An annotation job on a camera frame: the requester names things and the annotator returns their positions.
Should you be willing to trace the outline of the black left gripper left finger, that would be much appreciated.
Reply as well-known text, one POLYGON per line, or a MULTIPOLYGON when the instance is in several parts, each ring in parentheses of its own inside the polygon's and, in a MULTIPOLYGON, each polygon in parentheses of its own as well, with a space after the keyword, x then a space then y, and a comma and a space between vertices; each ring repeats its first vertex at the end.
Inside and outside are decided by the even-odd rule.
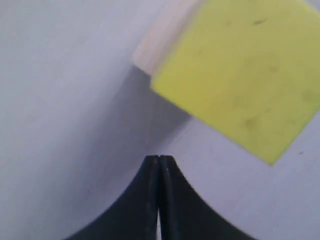
POLYGON ((160 158, 147 156, 123 194, 70 240, 155 240, 160 158))

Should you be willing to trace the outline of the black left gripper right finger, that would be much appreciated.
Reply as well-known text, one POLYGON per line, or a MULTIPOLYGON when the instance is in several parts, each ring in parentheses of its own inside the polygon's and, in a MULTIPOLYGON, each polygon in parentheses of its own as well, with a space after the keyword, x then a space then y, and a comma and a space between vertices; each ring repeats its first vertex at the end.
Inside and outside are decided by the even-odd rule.
POLYGON ((252 240, 198 195, 172 156, 160 157, 158 209, 163 240, 252 240))

